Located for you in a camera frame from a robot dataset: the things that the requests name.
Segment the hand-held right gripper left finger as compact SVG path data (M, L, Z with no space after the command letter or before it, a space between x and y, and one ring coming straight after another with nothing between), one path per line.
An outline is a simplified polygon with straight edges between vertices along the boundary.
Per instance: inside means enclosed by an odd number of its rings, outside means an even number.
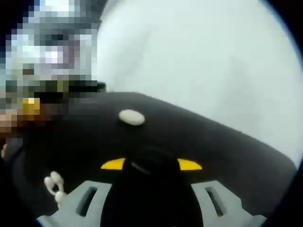
M43 227L131 227L133 226L133 160L120 158L103 164L104 170L121 170L114 184L84 181L69 194L59 183L52 192L58 210L37 218Z

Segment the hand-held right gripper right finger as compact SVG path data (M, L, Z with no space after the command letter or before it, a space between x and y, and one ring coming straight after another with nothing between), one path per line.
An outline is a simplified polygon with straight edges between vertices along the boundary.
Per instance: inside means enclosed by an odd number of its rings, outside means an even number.
M260 227L267 220L249 213L238 195L197 162L170 159L169 179L171 227Z

